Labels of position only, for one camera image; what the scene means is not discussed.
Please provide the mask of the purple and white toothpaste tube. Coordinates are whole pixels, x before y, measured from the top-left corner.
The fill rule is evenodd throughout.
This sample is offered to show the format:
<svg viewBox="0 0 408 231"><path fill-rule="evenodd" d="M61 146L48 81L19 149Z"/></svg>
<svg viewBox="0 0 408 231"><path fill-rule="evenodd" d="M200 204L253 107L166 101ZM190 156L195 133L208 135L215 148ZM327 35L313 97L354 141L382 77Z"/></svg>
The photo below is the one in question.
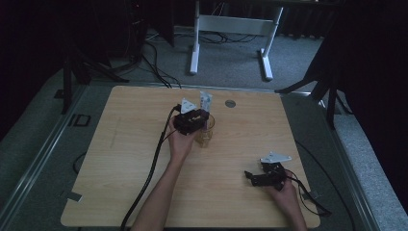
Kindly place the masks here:
<svg viewBox="0 0 408 231"><path fill-rule="evenodd" d="M212 96L210 93L208 93L208 92L202 90L202 91L200 92L200 109L204 109L204 110L206 110L207 112L210 112L210 111L211 111L212 102L213 102L213 96ZM202 129L202 130L207 130L207 129L208 129L208 120L209 120L209 117L210 117L210 116L204 117L205 119L207 119L207 127L206 127L205 129Z"/></svg>

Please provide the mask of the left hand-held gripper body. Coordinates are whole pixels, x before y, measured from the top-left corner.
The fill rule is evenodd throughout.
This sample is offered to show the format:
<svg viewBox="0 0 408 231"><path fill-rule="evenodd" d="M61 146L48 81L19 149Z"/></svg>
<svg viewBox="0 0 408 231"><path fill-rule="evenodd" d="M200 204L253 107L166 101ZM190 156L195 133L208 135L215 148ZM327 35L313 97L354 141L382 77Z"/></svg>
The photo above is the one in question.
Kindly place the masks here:
<svg viewBox="0 0 408 231"><path fill-rule="evenodd" d="M182 99L181 103L175 107L175 110L178 115L174 118L173 125L183 135L197 131L195 122L200 118L205 119L200 114L201 110L186 98Z"/></svg>

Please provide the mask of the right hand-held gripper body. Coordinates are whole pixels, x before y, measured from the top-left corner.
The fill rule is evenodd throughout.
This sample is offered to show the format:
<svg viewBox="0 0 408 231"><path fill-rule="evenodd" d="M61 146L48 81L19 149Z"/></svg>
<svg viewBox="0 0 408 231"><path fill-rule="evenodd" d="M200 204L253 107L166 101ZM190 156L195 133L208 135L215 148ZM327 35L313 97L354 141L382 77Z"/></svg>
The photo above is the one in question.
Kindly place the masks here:
<svg viewBox="0 0 408 231"><path fill-rule="evenodd" d="M268 181L267 186L272 186L280 191L283 188L283 183L287 177L283 162L288 162L292 159L291 156L278 154L270 151L267 156L260 159L262 170L265 178Z"/></svg>

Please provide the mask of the grey tape piece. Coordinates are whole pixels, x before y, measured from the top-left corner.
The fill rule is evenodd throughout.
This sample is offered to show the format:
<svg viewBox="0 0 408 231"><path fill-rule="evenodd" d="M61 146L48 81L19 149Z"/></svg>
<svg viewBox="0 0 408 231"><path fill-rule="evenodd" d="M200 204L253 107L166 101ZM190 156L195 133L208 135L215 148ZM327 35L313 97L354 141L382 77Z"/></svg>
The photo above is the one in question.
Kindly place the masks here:
<svg viewBox="0 0 408 231"><path fill-rule="evenodd" d="M65 199L69 199L75 202L80 202L82 200L82 196L76 192L66 192L62 191L60 193L60 197L63 197Z"/></svg>

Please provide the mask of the white desk frame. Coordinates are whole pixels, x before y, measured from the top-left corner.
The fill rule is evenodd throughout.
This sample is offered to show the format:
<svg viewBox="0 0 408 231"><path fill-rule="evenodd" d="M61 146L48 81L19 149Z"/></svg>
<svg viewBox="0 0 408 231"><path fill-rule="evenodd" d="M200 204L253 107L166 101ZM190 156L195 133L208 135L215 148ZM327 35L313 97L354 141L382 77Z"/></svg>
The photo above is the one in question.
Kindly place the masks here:
<svg viewBox="0 0 408 231"><path fill-rule="evenodd" d="M284 10L283 7L276 8L273 19L255 19L202 14L200 12L200 0L195 0L194 6L194 44L191 52L190 74L194 75L198 71L200 53L199 34L201 32L216 32L267 37L268 40L265 47L259 51L259 58L266 80L271 81L273 79L272 68L269 61L269 51L279 26L280 18Z"/></svg>

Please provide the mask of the metal floor rail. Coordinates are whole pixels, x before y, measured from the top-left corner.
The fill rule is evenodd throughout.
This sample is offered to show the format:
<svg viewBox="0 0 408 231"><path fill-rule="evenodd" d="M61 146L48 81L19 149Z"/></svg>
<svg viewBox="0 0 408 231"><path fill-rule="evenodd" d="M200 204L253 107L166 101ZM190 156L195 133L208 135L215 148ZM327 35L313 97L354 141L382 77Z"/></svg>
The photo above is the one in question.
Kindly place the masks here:
<svg viewBox="0 0 408 231"><path fill-rule="evenodd" d="M66 111L54 90L42 90L0 141L0 230L13 220L60 139L87 86L75 87Z"/></svg>
<svg viewBox="0 0 408 231"><path fill-rule="evenodd" d="M376 204L375 194L376 182L389 186L383 169L356 118L345 110L338 110L338 106L326 98L320 100L319 104L325 110L344 179L358 214L367 231L382 231L380 207Z"/></svg>

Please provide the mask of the clear amber plastic cup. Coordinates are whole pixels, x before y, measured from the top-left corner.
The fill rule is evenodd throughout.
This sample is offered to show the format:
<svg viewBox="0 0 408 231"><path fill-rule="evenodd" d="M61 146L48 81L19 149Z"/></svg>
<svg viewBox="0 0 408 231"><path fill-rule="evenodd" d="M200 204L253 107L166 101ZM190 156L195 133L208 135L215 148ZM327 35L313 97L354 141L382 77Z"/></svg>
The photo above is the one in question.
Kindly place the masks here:
<svg viewBox="0 0 408 231"><path fill-rule="evenodd" d="M204 127L200 130L200 132L194 139L201 148L205 148L208 146L213 136L215 124L216 124L215 118L212 115L209 115L209 118L205 122Z"/></svg>

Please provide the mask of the person's left hand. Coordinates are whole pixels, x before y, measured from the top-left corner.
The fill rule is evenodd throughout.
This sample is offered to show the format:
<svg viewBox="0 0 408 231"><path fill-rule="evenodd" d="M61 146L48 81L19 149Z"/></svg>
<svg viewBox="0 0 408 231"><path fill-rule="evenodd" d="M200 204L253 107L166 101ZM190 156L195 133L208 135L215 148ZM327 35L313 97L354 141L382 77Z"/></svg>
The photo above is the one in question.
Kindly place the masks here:
<svg viewBox="0 0 408 231"><path fill-rule="evenodd" d="M173 123L174 116L170 119L168 124L169 132L167 134L170 148L170 161L172 163L183 164L191 152L196 132L183 135L175 129Z"/></svg>

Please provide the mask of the person's right hand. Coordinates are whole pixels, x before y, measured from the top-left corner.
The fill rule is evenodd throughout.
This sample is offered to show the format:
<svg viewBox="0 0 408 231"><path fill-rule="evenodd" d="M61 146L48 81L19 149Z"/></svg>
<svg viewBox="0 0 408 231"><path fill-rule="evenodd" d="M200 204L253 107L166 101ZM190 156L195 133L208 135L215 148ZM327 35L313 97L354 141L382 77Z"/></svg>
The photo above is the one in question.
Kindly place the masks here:
<svg viewBox="0 0 408 231"><path fill-rule="evenodd" d="M278 191L274 187L264 187L264 190L275 201L278 208L289 217L293 217L295 214L301 212L295 187L292 183L292 174L289 171L285 171L287 177L283 183L283 188Z"/></svg>

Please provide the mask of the black tripod stand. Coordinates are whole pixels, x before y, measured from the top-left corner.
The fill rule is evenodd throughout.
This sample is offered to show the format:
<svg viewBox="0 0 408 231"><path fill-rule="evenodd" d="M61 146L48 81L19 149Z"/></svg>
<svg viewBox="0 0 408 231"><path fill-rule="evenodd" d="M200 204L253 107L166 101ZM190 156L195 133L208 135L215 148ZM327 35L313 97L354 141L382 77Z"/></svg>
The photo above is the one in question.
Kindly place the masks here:
<svg viewBox="0 0 408 231"><path fill-rule="evenodd" d="M326 121L331 129L335 129L334 114L342 71L341 64L349 48L349 38L327 36L312 59L303 79L286 88L277 90L276 93L287 94L316 82L310 97L313 101L320 101L326 93L329 94Z"/></svg>
<svg viewBox="0 0 408 231"><path fill-rule="evenodd" d="M88 65L116 82L128 83L128 80L115 75L110 69L86 56L75 45L68 46L66 53L67 55L63 67L63 115L68 112L72 104L72 75L75 76L79 84L89 84L91 77L88 72Z"/></svg>

